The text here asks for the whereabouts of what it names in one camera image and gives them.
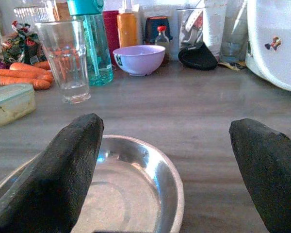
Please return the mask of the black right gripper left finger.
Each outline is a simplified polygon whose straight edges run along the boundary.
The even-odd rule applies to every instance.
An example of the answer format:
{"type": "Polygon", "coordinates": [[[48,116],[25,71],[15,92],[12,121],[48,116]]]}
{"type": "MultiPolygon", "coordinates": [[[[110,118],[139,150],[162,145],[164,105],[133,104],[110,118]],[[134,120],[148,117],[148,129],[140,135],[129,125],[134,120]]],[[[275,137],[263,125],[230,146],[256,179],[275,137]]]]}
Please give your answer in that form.
{"type": "Polygon", "coordinates": [[[68,233],[92,182],[103,120],[82,115],[64,127],[0,198],[0,233],[68,233]]]}

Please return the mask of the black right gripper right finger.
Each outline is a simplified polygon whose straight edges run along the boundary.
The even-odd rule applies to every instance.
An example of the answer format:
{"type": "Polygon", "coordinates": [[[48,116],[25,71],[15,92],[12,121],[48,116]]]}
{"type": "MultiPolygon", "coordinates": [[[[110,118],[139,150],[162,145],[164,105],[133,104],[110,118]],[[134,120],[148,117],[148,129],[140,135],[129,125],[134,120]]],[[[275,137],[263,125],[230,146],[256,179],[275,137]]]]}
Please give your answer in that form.
{"type": "Polygon", "coordinates": [[[291,233],[291,139],[250,118],[229,128],[232,149],[256,210],[271,233],[291,233]]]}

